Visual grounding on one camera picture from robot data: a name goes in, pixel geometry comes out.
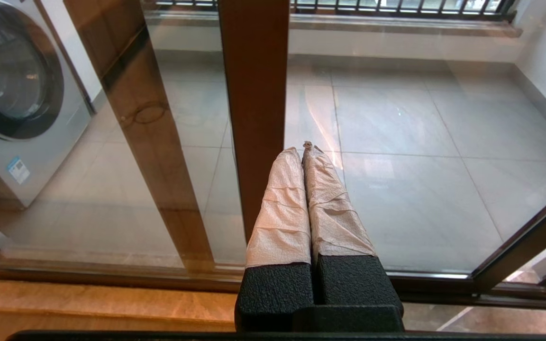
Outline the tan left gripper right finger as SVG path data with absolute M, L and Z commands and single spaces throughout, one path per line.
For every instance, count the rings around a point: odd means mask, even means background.
M 391 305 L 401 300 L 330 158 L 305 142 L 316 301 L 323 305 Z

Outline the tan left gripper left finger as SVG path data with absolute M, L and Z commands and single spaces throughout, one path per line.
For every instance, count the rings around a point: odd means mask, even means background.
M 313 303 L 311 233 L 297 149 L 275 158 L 246 250 L 240 306 Z

